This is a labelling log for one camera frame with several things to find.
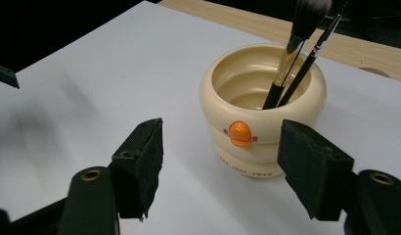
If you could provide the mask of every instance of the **orange nose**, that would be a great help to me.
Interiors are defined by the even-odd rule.
[[[238,147],[245,148],[251,144],[251,131],[242,121],[235,121],[229,128],[231,142]]]

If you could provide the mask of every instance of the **black brush handle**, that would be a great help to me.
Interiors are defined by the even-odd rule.
[[[265,99],[263,110],[274,109],[277,107],[277,103],[280,100],[281,94],[283,94],[284,86],[278,86],[276,84],[272,84],[270,91],[268,92],[268,96]]]
[[[287,89],[286,94],[284,94],[283,98],[281,99],[281,101],[277,107],[281,107],[281,106],[284,106],[287,104],[287,102],[291,98],[292,94],[297,89],[298,85],[300,84],[301,80],[304,78],[304,76],[310,70],[310,68],[313,65],[316,58],[317,57],[312,56],[312,55],[307,57],[304,64],[302,65],[300,71],[295,76],[294,80],[291,82],[289,89]]]

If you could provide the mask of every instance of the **brush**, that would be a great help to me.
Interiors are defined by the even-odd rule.
[[[316,61],[317,57],[325,47],[328,39],[330,38],[332,32],[337,27],[338,23],[340,22],[341,17],[343,16],[343,12],[345,11],[349,0],[343,0],[339,5],[339,10],[337,11],[334,20],[329,25],[329,27],[323,32],[320,36],[319,40],[317,41],[316,45],[314,46],[313,50],[311,51],[310,55],[305,60],[304,64],[301,66],[300,70],[298,71],[297,75],[295,76],[294,80],[291,82],[289,89],[287,89],[286,93],[284,94],[283,98],[281,99],[279,105],[277,107],[284,106],[289,99],[291,98],[294,91],[297,89],[298,84],[304,78],[304,76],[308,73],[311,66],[313,65],[314,61]]]
[[[277,107],[295,61],[317,25],[329,12],[332,0],[297,0],[289,42],[283,52],[263,110]]]

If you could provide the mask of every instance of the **beige cup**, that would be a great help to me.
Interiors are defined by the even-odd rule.
[[[283,119],[314,128],[326,102],[325,78],[314,64],[288,104],[261,110],[283,50],[255,44],[231,51],[209,67],[200,85],[200,105],[219,158],[246,176],[282,174],[277,155]]]

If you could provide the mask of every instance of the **white tabletop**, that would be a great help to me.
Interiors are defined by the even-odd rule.
[[[142,121],[163,118],[164,164],[143,223],[122,234],[343,234],[311,220],[284,178],[244,177],[218,160],[199,104],[208,66],[269,41],[143,2],[0,83],[0,208],[15,220],[67,195],[80,170],[108,165]],[[401,179],[401,82],[323,58],[328,100],[317,130]]]

